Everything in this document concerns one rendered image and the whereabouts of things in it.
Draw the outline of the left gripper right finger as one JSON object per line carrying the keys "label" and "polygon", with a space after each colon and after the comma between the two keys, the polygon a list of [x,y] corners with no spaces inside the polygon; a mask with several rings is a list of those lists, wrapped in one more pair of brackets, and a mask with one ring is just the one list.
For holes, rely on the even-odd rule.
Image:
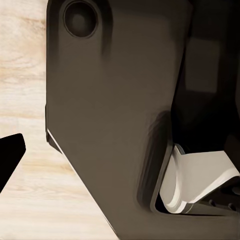
{"label": "left gripper right finger", "polygon": [[224,150],[240,173],[240,135],[229,133],[225,141]]}

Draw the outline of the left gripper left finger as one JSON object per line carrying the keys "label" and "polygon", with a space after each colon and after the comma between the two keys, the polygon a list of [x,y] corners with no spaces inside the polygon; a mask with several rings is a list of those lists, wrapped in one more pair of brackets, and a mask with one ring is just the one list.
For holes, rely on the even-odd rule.
{"label": "left gripper left finger", "polygon": [[21,133],[0,138],[0,193],[26,153]]}

